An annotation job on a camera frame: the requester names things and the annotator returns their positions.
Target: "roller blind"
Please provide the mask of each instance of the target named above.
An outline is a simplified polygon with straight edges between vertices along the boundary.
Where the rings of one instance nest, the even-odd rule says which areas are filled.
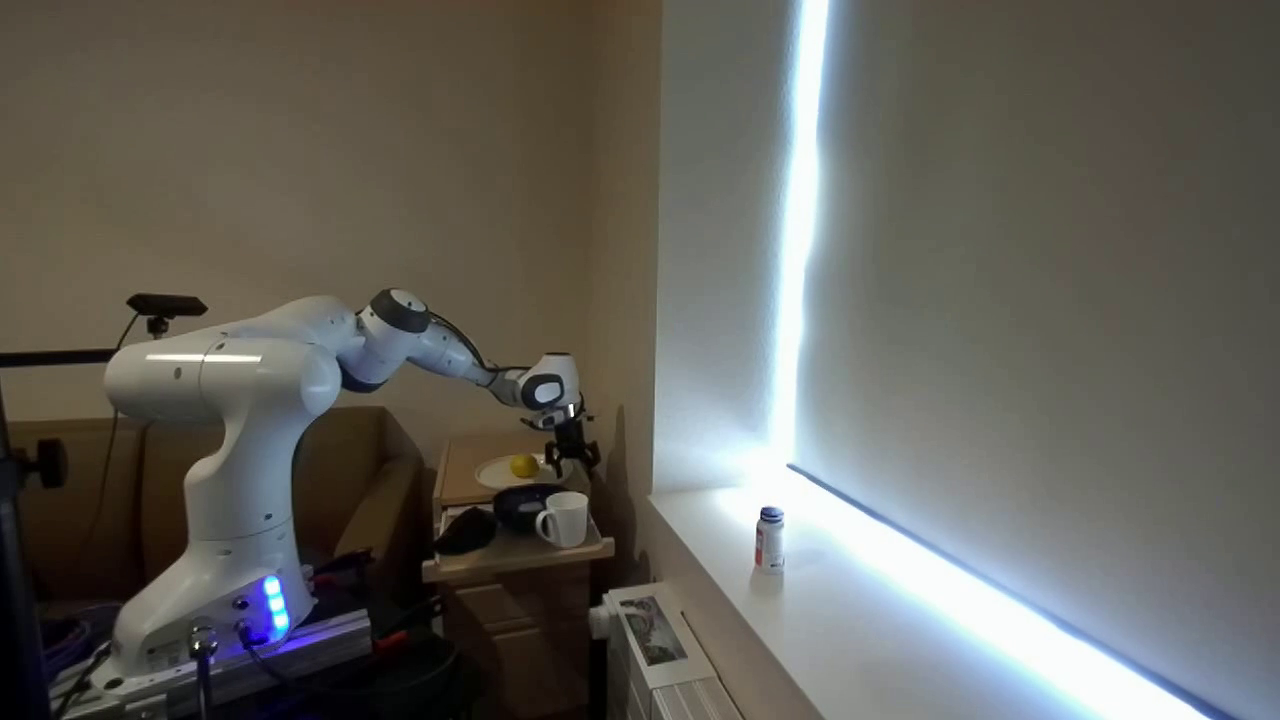
[[[1275,5],[830,5],[797,463],[1280,709]]]

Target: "small bottle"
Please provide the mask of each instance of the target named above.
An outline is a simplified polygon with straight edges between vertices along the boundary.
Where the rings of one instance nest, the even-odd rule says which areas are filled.
[[[784,573],[784,511],[773,503],[754,520],[754,573]]]

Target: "window sill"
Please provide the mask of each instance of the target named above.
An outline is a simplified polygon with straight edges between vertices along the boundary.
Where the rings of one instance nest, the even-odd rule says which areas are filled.
[[[753,573],[760,503],[786,511],[784,575]],[[658,492],[650,507],[820,716],[1081,716],[897,587],[859,511],[802,481]]]

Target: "white mug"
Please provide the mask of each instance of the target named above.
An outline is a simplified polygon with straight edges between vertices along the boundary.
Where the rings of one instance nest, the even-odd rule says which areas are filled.
[[[590,527],[590,501],[582,492],[552,492],[544,511],[530,520],[537,535],[557,547],[576,547]]]

